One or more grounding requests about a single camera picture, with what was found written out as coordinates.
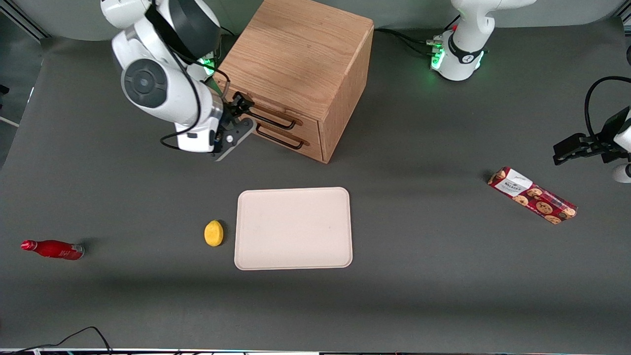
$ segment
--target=red bottle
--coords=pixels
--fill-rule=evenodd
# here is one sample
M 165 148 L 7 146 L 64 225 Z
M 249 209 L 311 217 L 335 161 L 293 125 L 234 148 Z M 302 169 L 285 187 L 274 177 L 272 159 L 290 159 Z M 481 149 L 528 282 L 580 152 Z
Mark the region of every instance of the red bottle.
M 80 244 L 64 243 L 62 241 L 31 241 L 22 242 L 22 249 L 34 251 L 47 258 L 78 260 L 84 250 Z

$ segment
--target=cookie package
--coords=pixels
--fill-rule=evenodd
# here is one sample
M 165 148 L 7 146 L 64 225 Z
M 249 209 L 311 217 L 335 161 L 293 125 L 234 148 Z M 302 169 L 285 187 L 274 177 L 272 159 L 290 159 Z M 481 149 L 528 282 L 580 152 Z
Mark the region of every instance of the cookie package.
M 510 167 L 503 167 L 496 172 L 488 184 L 552 224 L 559 224 L 576 215 L 575 205 L 534 184 Z

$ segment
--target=gray table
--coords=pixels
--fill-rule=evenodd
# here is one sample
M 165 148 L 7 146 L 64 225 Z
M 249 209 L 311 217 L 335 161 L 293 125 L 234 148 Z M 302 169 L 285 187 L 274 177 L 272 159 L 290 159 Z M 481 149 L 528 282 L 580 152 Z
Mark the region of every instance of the gray table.
M 163 148 L 172 125 L 124 98 L 108 44 L 48 42 L 2 172 L 0 344 L 96 325 L 114 347 L 628 354 L 631 186 L 598 158 L 551 159 L 585 130 L 590 84 L 630 74 L 622 33 L 619 21 L 499 29 L 462 83 L 378 33 L 329 165 L 257 137 L 218 164 Z M 628 90 L 594 94 L 595 126 Z M 489 188 L 480 176 L 504 165 L 578 216 L 553 226 Z M 313 186 L 350 192 L 353 263 L 237 270 L 238 195 Z M 219 248 L 202 237 L 212 219 L 228 226 Z M 41 258 L 20 250 L 26 238 L 89 254 Z

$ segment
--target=white tray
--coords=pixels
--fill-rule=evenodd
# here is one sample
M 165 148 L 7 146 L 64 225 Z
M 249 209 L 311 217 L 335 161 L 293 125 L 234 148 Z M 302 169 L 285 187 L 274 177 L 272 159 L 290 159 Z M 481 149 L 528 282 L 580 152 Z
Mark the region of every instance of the white tray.
M 352 261 L 346 189 L 251 190 L 239 196 L 239 269 L 340 268 Z

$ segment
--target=wooden cabinet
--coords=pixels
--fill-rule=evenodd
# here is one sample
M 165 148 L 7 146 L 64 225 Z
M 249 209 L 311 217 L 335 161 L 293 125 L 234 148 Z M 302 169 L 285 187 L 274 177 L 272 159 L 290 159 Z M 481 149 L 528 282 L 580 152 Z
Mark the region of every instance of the wooden cabinet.
M 257 135 L 328 163 L 366 86 L 373 29 L 311 0 L 265 0 L 220 66 L 228 94 L 253 99 Z

